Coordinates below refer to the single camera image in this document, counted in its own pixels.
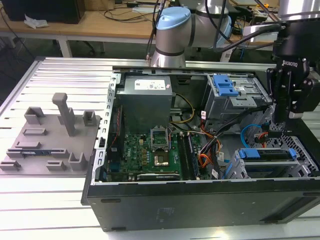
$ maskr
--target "tissue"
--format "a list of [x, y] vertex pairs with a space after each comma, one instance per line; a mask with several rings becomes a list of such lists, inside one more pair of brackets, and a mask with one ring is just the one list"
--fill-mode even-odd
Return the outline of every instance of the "tissue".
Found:
[[25, 16], [24, 23], [33, 29], [44, 28], [49, 26], [46, 20], [36, 20], [36, 19], [32, 19], [31, 17], [28, 17], [27, 15], [24, 15], [24, 16]]

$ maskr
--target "motherboard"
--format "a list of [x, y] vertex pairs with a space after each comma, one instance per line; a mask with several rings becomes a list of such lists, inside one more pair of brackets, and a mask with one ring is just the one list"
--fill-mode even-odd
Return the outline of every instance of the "motherboard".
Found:
[[122, 159], [107, 163], [108, 180], [135, 182], [210, 179], [208, 173], [200, 170], [198, 165], [198, 151], [201, 147], [198, 134], [168, 134], [166, 131], [126, 134]]

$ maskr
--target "green circuit board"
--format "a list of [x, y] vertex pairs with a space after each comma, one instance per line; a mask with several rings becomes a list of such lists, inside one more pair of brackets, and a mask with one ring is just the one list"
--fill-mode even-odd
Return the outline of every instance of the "green circuit board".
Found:
[[[155, 153], [151, 150], [150, 134], [127, 134], [124, 141], [124, 161], [121, 162], [121, 172], [128, 173], [180, 173], [178, 146], [176, 136], [171, 136], [171, 149], [168, 151], [168, 165], [155, 166]], [[157, 139], [157, 144], [165, 143]]]
[[[158, 156], [159, 152], [157, 150], [155, 152], [152, 151], [151, 135], [126, 134], [124, 138], [123, 156], [118, 169], [116, 171], [109, 171], [109, 174], [112, 175], [112, 180], [122, 182], [126, 181], [126, 178], [130, 174], [137, 175], [141, 173], [179, 174], [180, 180], [184, 180], [179, 156], [178, 138], [177, 133], [169, 135], [169, 151], [160, 152], [160, 154], [166, 156], [166, 161], [157, 165], [155, 156]], [[202, 148], [201, 139], [198, 134], [191, 134], [190, 138], [191, 146], [197, 159], [198, 151]], [[159, 134], [153, 138], [153, 143], [155, 144], [165, 144], [166, 142], [165, 135], [161, 136]], [[201, 180], [210, 179], [210, 175], [206, 169], [201, 169], [200, 174], [197, 176]]]

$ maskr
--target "robotiq logo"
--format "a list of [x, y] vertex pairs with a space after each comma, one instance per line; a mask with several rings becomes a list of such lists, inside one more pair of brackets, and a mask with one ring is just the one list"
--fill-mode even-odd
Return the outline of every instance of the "robotiq logo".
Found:
[[296, 62], [293, 62], [293, 61], [285, 61], [285, 60], [283, 60], [283, 62], [282, 62], [282, 66], [291, 66], [291, 67], [298, 67], [298, 63], [296, 63]]

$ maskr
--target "blue latch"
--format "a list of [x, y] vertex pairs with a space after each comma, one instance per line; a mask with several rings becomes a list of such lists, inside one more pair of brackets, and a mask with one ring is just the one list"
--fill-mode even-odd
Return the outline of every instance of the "blue latch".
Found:
[[292, 159], [296, 159], [297, 158], [297, 153], [293, 148], [289, 148], [289, 153], [290, 153]]
[[237, 97], [239, 95], [227, 75], [214, 75], [213, 82], [219, 91], [219, 96]]
[[239, 155], [242, 159], [259, 159], [260, 154], [255, 148], [241, 148]]

